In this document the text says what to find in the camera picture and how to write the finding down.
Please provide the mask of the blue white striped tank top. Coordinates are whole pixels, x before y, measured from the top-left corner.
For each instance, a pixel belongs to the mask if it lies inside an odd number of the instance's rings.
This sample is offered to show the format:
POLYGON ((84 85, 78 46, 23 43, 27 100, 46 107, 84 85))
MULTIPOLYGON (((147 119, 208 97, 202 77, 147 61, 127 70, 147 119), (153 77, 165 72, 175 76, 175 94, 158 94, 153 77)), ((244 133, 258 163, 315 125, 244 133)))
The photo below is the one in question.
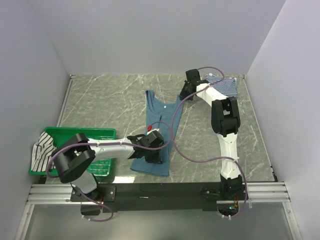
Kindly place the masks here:
POLYGON ((235 77, 224 78, 218 77, 209 73, 205 76, 205 80, 219 93, 229 97, 229 98, 237 98, 237 79, 235 77))

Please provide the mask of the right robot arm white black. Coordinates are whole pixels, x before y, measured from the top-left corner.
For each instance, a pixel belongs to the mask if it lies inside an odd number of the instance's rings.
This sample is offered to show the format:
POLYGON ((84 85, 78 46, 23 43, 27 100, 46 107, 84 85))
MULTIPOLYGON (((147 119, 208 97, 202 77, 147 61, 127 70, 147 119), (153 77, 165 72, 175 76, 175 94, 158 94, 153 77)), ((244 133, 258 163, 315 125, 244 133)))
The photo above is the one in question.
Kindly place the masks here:
POLYGON ((208 75, 201 79, 198 69, 185 72, 186 80, 179 94, 180 100, 192 100, 198 96, 211 107, 211 127, 217 134, 221 172, 218 195, 230 200, 245 190, 241 171, 237 165, 237 138, 241 126, 236 97, 227 96, 229 79, 208 75))

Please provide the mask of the plain blue tank top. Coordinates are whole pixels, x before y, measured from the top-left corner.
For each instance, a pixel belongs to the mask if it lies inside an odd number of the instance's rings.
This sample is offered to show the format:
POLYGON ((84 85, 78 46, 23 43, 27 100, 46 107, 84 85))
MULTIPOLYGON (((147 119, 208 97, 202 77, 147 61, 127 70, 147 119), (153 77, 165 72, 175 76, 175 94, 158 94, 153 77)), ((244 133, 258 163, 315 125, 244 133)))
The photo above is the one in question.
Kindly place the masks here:
POLYGON ((178 131, 180 119, 183 112, 184 104, 179 97, 174 103, 164 103, 158 100, 153 90, 146 90, 146 126, 152 125, 158 128, 164 138, 165 143, 169 143, 162 148, 159 153, 162 160, 161 164, 148 163, 145 158, 136 158, 133 160, 130 169, 132 171, 148 174, 158 177, 167 177, 170 168, 170 154, 173 148, 171 133, 168 126, 171 127, 173 135, 178 131))

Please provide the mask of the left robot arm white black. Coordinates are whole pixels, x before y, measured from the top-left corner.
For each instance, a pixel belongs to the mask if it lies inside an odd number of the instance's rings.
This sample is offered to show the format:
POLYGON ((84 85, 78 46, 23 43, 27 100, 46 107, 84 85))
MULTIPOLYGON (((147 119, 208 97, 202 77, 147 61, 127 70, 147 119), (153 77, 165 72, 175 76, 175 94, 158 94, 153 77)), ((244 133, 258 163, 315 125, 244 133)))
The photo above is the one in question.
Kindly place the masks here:
POLYGON ((87 170, 91 163, 106 159, 144 158, 161 164, 160 148, 164 142, 158 128, 147 134, 114 140, 93 139, 77 133, 57 148, 51 158, 60 182, 72 184, 88 201, 94 201, 100 195, 100 188, 94 175, 87 170))

